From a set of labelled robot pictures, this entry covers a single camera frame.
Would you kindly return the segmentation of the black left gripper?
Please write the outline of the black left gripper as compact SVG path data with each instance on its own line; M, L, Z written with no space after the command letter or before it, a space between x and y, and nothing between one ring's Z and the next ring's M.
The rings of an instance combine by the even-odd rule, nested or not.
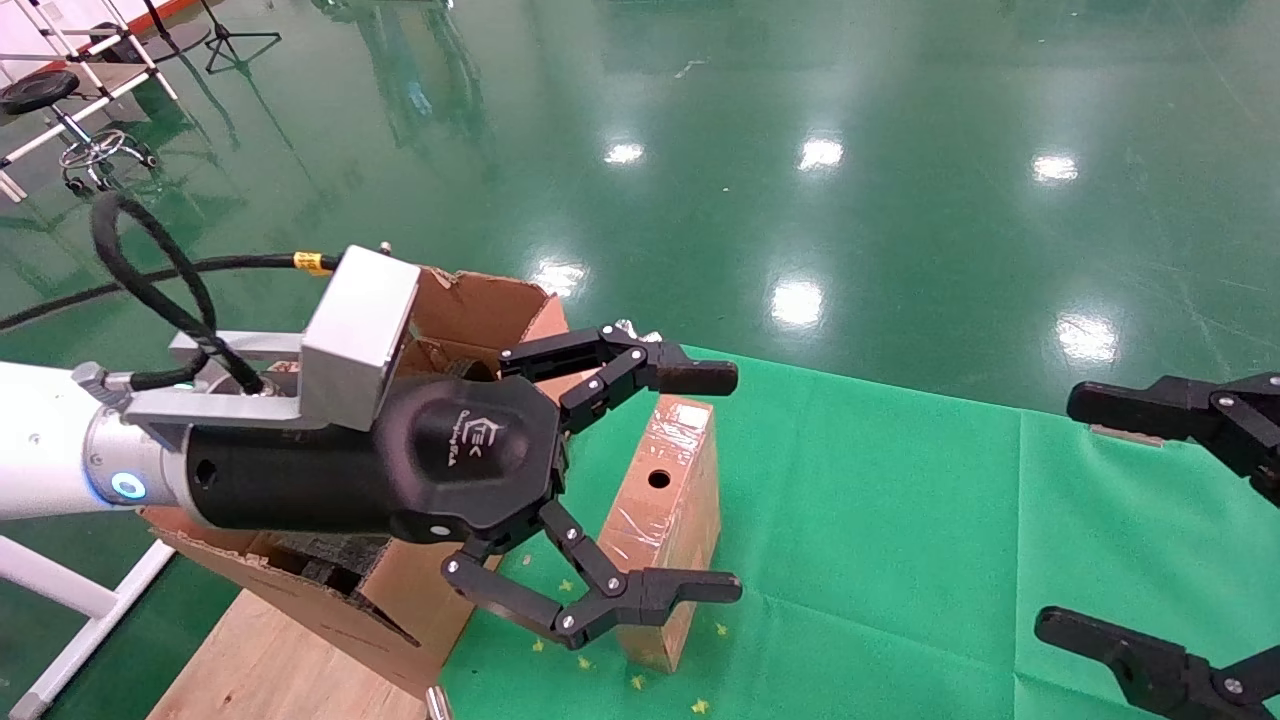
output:
M397 380L369 430L195 427L189 511L232 530L467 539L443 562L449 585L568 650L618 625L663 626L681 603L741 600L741 580L727 571L620 570L552 501L564 488L562 430L588 429L641 389L730 396L735 363L599 325L504 348L499 369L521 378ZM559 406L534 386L584 372ZM515 547L538 529L588 584L568 606L485 566L493 547Z

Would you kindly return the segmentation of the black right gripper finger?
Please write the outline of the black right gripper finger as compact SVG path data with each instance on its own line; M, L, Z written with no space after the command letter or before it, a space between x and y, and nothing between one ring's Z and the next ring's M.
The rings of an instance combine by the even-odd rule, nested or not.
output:
M1276 374L1221 384L1162 375L1142 389L1085 380L1071 389L1068 416L1138 436L1193 441L1279 505Z
M1165 719L1275 719L1279 647L1226 667L1153 635L1059 606L1036 618L1036 637L1103 664L1125 701Z

